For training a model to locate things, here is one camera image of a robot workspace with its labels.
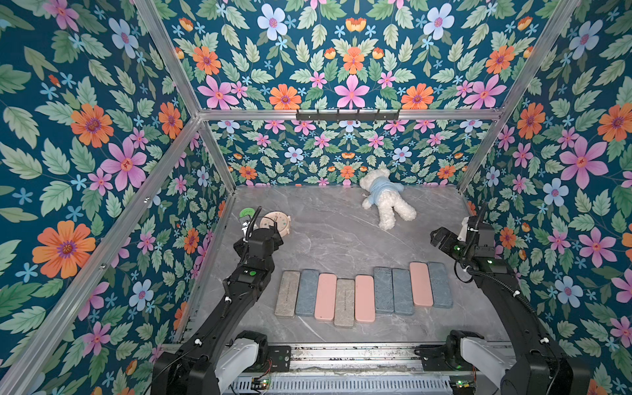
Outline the mint case with black glasses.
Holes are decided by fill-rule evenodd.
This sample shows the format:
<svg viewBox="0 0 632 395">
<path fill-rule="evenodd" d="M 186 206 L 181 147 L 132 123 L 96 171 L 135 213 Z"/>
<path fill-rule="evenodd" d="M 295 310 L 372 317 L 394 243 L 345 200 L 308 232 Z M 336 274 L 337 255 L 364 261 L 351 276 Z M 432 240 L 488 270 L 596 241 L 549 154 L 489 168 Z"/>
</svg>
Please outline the mint case with black glasses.
<svg viewBox="0 0 632 395">
<path fill-rule="evenodd" d="M 284 271 L 276 300 L 275 315 L 280 318 L 292 318 L 296 314 L 301 273 Z"/>
</svg>

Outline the grey case with red glasses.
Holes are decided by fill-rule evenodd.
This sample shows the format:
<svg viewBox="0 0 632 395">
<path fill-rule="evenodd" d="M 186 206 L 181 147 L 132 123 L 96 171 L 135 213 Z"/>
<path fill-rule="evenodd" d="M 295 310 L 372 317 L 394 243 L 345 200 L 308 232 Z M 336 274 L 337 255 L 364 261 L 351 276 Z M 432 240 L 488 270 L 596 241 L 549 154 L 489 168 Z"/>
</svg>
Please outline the grey case with red glasses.
<svg viewBox="0 0 632 395">
<path fill-rule="evenodd" d="M 434 301 L 433 306 L 441 309 L 452 309 L 454 299 L 445 266 L 442 263 L 428 263 L 428 269 Z"/>
</svg>

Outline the grey case with olive glasses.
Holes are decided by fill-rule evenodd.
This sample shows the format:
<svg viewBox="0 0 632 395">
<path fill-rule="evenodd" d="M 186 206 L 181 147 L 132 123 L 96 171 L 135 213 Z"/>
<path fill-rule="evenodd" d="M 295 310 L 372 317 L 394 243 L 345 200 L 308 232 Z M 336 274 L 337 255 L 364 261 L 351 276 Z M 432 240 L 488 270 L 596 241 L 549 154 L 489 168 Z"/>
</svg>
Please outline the grey case with olive glasses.
<svg viewBox="0 0 632 395">
<path fill-rule="evenodd" d="M 313 316 L 317 300 L 320 272 L 306 269 L 301 272 L 298 295 L 296 300 L 296 315 Z"/>
</svg>

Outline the pink case with purple glasses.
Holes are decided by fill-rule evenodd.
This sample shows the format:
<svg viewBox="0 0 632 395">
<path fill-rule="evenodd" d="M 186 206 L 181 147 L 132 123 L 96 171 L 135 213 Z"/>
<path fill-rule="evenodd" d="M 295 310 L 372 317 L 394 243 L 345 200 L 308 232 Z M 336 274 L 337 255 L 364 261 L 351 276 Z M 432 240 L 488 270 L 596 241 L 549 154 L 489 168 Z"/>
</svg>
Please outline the pink case with purple glasses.
<svg viewBox="0 0 632 395">
<path fill-rule="evenodd" d="M 432 307 L 434 298 L 431 277 L 426 263 L 410 263 L 411 292 L 414 306 Z"/>
</svg>

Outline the pink case with brown sunglasses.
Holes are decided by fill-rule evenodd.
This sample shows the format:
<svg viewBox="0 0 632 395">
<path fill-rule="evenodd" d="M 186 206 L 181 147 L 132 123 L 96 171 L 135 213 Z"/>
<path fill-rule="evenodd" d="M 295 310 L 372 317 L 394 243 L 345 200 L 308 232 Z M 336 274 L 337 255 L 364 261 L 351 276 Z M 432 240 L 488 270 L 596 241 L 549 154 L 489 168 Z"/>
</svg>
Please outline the pink case with brown sunglasses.
<svg viewBox="0 0 632 395">
<path fill-rule="evenodd" d="M 337 276 L 321 273 L 317 288 L 314 318 L 319 321 L 333 321 L 337 294 Z"/>
</svg>

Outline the grey case with yellow glasses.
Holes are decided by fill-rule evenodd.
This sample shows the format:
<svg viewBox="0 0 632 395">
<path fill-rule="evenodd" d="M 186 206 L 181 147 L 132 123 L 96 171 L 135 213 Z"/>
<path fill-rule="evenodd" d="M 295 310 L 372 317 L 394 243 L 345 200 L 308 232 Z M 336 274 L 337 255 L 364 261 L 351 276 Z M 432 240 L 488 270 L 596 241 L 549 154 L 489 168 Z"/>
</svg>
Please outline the grey case with yellow glasses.
<svg viewBox="0 0 632 395">
<path fill-rule="evenodd" d="M 414 303 L 411 287 L 411 274 L 406 269 L 394 268 L 393 275 L 393 308 L 395 314 L 412 316 Z"/>
</svg>

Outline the mint case with white glasses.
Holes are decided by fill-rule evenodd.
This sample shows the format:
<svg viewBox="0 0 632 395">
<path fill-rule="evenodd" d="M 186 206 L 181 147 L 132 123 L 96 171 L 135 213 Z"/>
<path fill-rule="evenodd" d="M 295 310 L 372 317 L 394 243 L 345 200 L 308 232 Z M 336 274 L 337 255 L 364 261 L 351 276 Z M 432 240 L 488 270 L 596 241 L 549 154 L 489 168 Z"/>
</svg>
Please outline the mint case with white glasses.
<svg viewBox="0 0 632 395">
<path fill-rule="evenodd" d="M 393 271 L 391 268 L 374 268 L 375 309 L 378 314 L 393 314 Z"/>
</svg>

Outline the grey case with black sunglasses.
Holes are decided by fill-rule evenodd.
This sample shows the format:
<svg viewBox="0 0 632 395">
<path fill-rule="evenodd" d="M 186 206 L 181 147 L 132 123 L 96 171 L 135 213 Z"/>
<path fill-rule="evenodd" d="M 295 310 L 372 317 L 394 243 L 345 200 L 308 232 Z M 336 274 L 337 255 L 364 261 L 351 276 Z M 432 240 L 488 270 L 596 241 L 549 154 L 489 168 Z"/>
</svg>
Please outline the grey case with black sunglasses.
<svg viewBox="0 0 632 395">
<path fill-rule="evenodd" d="M 336 327 L 350 329 L 355 325 L 355 282 L 338 279 L 333 323 Z"/>
</svg>

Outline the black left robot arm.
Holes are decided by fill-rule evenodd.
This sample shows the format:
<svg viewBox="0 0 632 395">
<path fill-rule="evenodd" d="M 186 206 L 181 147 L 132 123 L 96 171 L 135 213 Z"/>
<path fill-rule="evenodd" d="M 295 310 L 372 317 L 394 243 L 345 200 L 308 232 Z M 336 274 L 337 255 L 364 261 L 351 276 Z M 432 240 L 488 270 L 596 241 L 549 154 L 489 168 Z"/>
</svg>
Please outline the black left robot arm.
<svg viewBox="0 0 632 395">
<path fill-rule="evenodd" d="M 222 394 L 262 354 L 261 334 L 246 335 L 226 344 L 245 314 L 270 283 L 273 253 L 283 245 L 276 225 L 249 228 L 234 243 L 240 256 L 235 271 L 223 281 L 224 296 L 191 339 L 177 352 L 164 352 L 155 362 L 150 394 Z"/>
</svg>

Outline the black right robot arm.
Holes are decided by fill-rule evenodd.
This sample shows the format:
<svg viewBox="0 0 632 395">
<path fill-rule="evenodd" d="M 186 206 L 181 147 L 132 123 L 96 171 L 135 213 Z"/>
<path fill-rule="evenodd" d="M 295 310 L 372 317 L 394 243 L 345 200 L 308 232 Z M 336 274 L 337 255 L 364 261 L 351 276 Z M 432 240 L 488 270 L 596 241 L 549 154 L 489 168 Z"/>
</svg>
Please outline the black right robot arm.
<svg viewBox="0 0 632 395">
<path fill-rule="evenodd" d="M 467 273 L 497 312 L 512 349 L 502 352 L 481 335 L 452 331 L 444 357 L 451 365 L 480 370 L 500 394 L 585 394 L 589 367 L 568 355 L 545 329 L 520 291 L 510 265 L 495 256 L 494 230 L 478 216 L 468 217 L 456 235 L 440 227 L 431 243 Z"/>
</svg>

